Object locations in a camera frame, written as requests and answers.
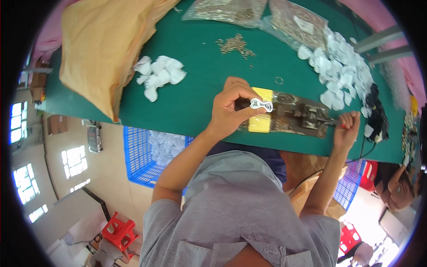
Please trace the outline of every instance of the brown paper sack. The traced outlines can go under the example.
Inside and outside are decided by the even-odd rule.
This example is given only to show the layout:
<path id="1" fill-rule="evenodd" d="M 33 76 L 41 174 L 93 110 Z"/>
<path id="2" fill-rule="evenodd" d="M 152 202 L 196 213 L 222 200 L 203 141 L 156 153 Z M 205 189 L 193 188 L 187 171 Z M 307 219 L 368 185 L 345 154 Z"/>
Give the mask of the brown paper sack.
<path id="1" fill-rule="evenodd" d="M 142 45 L 179 0 L 80 0 L 62 14 L 59 79 L 113 122 Z"/>

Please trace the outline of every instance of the red stool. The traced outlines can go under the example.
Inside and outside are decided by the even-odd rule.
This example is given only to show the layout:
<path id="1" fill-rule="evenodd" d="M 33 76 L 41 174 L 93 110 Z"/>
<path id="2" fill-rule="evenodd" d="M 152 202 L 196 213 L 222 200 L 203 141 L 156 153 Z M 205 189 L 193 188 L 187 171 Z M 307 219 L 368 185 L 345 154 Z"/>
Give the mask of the red stool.
<path id="1" fill-rule="evenodd" d="M 349 250 L 356 246 L 357 243 L 360 242 L 362 242 L 362 239 L 351 223 L 343 227 L 341 230 L 339 249 L 344 252 L 344 254 L 346 254 Z"/>
<path id="2" fill-rule="evenodd" d="M 359 184 L 361 188 L 364 188 L 368 191 L 375 191 L 374 180 L 377 175 L 377 169 L 378 162 L 370 160 L 366 161 L 365 170 Z"/>
<path id="3" fill-rule="evenodd" d="M 104 229 L 102 229 L 102 236 L 123 252 L 139 237 L 139 235 L 134 235 L 133 233 L 132 229 L 135 227 L 134 221 L 128 220 L 124 223 L 116 218 L 117 214 L 117 212 L 114 212 L 114 216 L 108 221 Z M 110 225 L 112 225 L 114 229 L 112 233 L 108 231 Z"/>

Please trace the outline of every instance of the green tabletop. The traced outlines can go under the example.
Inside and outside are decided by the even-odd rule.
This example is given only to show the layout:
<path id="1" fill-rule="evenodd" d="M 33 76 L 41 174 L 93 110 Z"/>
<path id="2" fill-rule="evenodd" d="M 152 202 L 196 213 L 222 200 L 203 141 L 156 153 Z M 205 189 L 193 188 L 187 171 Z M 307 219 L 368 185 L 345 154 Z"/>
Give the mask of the green tabletop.
<path id="1" fill-rule="evenodd" d="M 177 7 L 185 11 L 192 2 L 182 0 Z M 329 20 L 329 27 L 333 31 L 340 32 L 347 40 L 350 37 L 357 39 L 357 36 L 361 39 L 366 38 L 366 34 L 357 29 L 347 17 L 324 3 L 312 0 L 294 2 Z M 150 103 L 144 97 L 144 87 L 135 81 L 139 75 L 135 75 L 123 89 L 119 114 L 123 125 L 196 136 L 207 126 L 211 118 L 214 96 L 222 90 L 228 76 L 244 78 L 251 86 L 282 91 L 317 101 L 320 94 L 326 90 L 308 62 L 298 59 L 296 51 L 272 35 L 259 29 L 246 29 L 217 21 L 181 21 L 182 14 L 171 10 L 157 23 L 157 32 L 144 45 L 141 57 L 147 55 L 155 60 L 158 56 L 166 55 L 176 58 L 184 64 L 183 70 L 187 72 L 187 76 L 177 85 L 168 84 L 159 88 L 158 100 Z M 243 35 L 247 42 L 246 48 L 252 50 L 256 54 L 255 57 L 244 60 L 237 51 L 225 55 L 220 53 L 215 41 L 234 37 L 236 33 Z M 61 84 L 58 78 L 60 63 L 59 49 L 51 58 L 53 72 L 48 76 L 46 85 L 46 111 L 111 122 L 85 98 Z M 404 112 L 396 110 L 393 106 L 390 89 L 379 74 L 378 66 L 371 72 L 379 87 L 380 100 L 390 122 L 390 139 L 378 144 L 367 158 L 401 163 Z M 283 85 L 274 82 L 276 76 L 283 78 Z M 341 112 L 360 110 L 361 106 L 357 98 L 352 101 L 350 107 L 346 106 L 340 112 L 330 111 L 330 115 L 336 117 Z M 365 120 L 362 119 L 359 137 L 348 156 L 350 159 L 360 156 L 364 123 Z M 233 143 L 319 156 L 329 155 L 332 140 L 332 128 L 328 130 L 325 139 L 282 132 L 268 134 L 235 132 L 225 139 Z M 363 154 L 371 148 L 372 144 L 365 142 Z"/>

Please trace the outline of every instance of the blue crate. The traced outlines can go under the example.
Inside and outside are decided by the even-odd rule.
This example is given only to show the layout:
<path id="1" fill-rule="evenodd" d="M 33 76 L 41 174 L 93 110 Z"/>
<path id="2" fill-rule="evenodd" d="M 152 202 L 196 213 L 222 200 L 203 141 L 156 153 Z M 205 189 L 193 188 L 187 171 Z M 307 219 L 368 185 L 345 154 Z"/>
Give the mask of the blue crate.
<path id="1" fill-rule="evenodd" d="M 338 181 L 333 198 L 341 204 L 345 211 L 350 207 L 359 188 L 365 164 L 364 159 L 349 163 L 344 177 Z"/>
<path id="2" fill-rule="evenodd" d="M 157 165 L 151 159 L 151 145 L 148 143 L 149 130 L 123 127 L 123 142 L 128 180 L 139 185 L 154 188 L 165 166 Z M 193 137 L 185 137 L 187 147 Z"/>

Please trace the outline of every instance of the dark blue fabric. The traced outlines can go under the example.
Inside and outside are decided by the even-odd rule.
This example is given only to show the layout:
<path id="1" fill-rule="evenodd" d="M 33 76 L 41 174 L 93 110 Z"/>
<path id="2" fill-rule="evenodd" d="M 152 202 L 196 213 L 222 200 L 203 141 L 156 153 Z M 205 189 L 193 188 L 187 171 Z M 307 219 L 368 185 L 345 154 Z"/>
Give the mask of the dark blue fabric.
<path id="1" fill-rule="evenodd" d="M 262 158 L 267 165 L 271 168 L 274 174 L 279 180 L 284 183 L 286 182 L 286 165 L 282 157 L 280 157 L 279 150 L 264 148 L 264 147 L 253 147 L 241 144 L 218 142 L 208 153 L 208 156 L 215 155 L 230 150 L 240 150 L 254 153 L 258 157 Z"/>

